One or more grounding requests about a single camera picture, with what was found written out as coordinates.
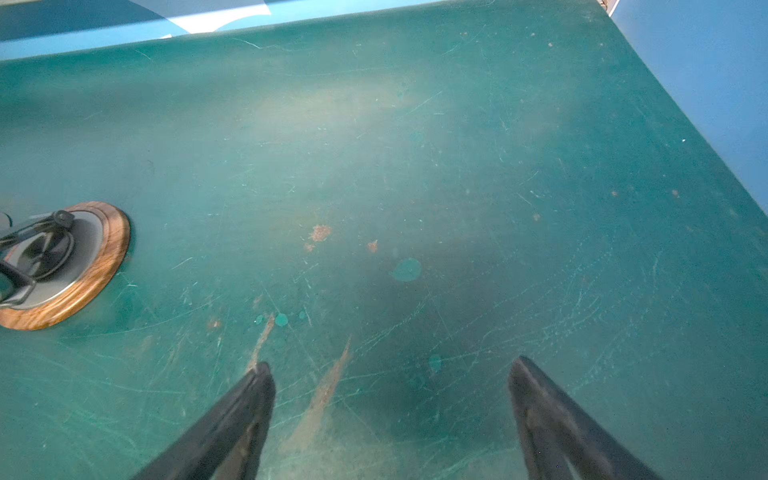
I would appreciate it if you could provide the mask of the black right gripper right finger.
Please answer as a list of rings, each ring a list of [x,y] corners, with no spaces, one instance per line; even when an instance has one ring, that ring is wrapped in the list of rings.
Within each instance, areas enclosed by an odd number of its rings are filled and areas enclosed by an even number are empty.
[[[530,479],[657,479],[531,359],[508,376],[517,432]]]

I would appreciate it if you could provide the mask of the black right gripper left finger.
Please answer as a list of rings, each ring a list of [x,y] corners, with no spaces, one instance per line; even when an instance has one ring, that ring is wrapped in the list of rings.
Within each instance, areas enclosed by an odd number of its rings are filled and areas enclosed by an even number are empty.
[[[249,368],[203,417],[134,475],[136,479],[254,479],[276,386],[266,362]]]

